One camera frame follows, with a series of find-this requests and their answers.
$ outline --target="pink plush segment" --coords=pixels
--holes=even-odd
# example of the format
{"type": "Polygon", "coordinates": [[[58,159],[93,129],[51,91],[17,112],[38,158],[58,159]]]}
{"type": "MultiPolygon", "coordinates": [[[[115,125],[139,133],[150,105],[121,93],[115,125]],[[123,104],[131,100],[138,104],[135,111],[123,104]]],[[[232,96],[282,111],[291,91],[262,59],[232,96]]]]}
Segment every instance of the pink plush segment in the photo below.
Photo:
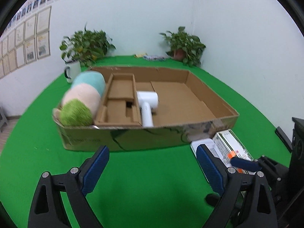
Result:
{"type": "Polygon", "coordinates": [[[94,87],[82,83],[68,90],[63,96],[61,106],[64,106],[67,102],[75,98],[89,108],[93,118],[96,116],[101,97],[94,87]]]}

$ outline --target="green plush ball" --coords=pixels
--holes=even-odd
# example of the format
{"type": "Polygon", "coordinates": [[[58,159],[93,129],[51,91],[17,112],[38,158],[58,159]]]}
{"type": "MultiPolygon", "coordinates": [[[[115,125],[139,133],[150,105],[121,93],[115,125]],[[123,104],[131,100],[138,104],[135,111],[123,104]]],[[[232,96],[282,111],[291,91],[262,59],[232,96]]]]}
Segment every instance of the green plush ball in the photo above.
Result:
{"type": "Polygon", "coordinates": [[[92,114],[88,107],[78,99],[67,102],[59,115],[63,126],[90,126],[93,124],[92,114]]]}

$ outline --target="mug handle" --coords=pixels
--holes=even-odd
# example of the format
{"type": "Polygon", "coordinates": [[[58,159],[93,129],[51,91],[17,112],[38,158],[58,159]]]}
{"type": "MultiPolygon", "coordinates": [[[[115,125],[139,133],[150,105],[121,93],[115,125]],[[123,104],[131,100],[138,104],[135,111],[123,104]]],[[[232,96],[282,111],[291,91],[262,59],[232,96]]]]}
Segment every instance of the mug handle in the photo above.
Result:
{"type": "Polygon", "coordinates": [[[68,71],[69,69],[71,69],[69,66],[67,66],[67,67],[64,69],[64,76],[65,76],[65,78],[67,78],[67,79],[71,79],[71,77],[69,77],[69,76],[67,75],[67,71],[68,71]]]}

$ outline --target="plush toy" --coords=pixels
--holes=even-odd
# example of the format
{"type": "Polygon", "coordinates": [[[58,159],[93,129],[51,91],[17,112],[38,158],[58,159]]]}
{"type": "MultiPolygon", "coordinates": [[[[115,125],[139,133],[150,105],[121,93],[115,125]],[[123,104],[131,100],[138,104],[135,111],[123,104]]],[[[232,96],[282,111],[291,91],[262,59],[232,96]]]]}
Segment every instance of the plush toy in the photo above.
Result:
{"type": "Polygon", "coordinates": [[[61,110],[53,115],[63,126],[90,126],[96,116],[105,80],[101,73],[85,71],[79,74],[61,101],[61,110]]]}

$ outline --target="cardboard insert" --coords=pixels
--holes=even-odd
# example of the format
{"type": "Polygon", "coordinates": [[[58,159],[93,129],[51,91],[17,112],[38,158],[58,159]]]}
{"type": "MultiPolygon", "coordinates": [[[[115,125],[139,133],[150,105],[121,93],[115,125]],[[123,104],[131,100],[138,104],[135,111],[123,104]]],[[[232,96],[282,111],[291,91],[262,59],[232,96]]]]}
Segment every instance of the cardboard insert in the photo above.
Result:
{"type": "Polygon", "coordinates": [[[96,126],[141,126],[132,73],[110,75],[94,123],[96,126]]]}

